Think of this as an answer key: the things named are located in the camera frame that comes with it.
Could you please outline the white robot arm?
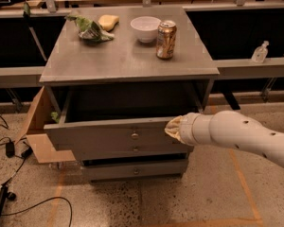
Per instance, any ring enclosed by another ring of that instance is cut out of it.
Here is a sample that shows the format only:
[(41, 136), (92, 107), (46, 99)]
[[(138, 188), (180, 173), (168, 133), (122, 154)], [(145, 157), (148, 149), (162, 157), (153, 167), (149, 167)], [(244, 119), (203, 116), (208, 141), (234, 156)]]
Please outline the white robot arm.
[(234, 111), (188, 113), (168, 122), (165, 133), (188, 146), (215, 145), (257, 154), (284, 168), (284, 133)]

